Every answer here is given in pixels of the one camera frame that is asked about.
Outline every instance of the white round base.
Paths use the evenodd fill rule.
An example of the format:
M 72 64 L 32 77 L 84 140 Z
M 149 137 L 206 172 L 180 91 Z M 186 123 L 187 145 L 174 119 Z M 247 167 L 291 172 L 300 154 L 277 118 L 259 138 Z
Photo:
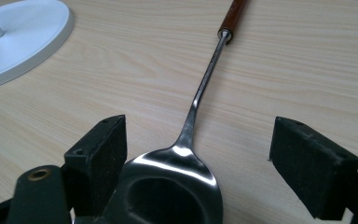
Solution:
M 0 85 L 53 54 L 74 27 L 71 10 L 56 0 L 30 0 L 0 7 Z

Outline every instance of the wood grain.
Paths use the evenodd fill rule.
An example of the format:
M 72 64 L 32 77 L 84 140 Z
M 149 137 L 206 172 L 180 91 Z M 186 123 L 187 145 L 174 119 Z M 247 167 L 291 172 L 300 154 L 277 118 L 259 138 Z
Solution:
M 65 3 L 76 19 L 67 42 L 0 86 L 0 202 L 19 175 L 61 165 L 63 153 L 110 116 L 127 117 L 129 159 L 170 146 L 231 4 Z M 203 98 L 195 139 L 223 192 L 227 224 L 325 223 L 312 219 L 267 161 L 276 116 L 300 120 L 358 155 L 358 1 L 247 7 Z M 350 220 L 348 212 L 342 223 Z

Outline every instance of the spatula handle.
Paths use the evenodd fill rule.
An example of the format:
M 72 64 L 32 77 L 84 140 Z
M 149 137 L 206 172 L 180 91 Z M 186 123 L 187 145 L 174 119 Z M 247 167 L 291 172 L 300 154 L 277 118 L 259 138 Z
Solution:
M 223 30 L 228 30 L 230 33 L 230 37 L 227 41 L 227 43 L 230 42 L 230 40 L 232 40 L 232 38 L 234 37 L 234 30 L 235 30 L 235 26 L 238 23 L 238 20 L 241 17 L 241 13 L 243 11 L 243 9 L 245 8 L 245 6 L 249 3 L 249 0 L 234 0 L 231 4 L 231 7 L 229 8 L 227 15 L 225 17 L 225 19 L 222 22 L 222 25 L 220 26 L 218 35 L 219 38 L 221 36 L 221 33 Z

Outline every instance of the ladle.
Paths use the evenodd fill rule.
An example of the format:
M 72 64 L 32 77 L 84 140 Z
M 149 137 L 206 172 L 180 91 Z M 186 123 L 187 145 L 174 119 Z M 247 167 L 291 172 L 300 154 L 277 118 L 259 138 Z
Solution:
M 247 2 L 233 1 L 178 139 L 171 147 L 145 153 L 124 164 L 117 188 L 103 214 L 106 221 L 117 224 L 222 223 L 220 188 L 212 172 L 193 153 L 194 124 L 220 52 L 232 39 Z

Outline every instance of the light wood surface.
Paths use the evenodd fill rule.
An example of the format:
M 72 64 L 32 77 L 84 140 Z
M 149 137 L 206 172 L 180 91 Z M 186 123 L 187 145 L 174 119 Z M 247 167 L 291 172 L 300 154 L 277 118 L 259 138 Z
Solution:
M 67 42 L 0 86 L 0 202 L 25 171 L 62 165 L 107 117 L 126 115 L 129 159 L 170 146 L 231 1 L 65 3 L 76 19 Z M 358 156 L 358 0 L 250 2 L 214 71 L 195 139 L 220 184 L 224 223 L 324 223 L 268 162 L 276 116 Z M 347 211 L 342 223 L 350 220 Z

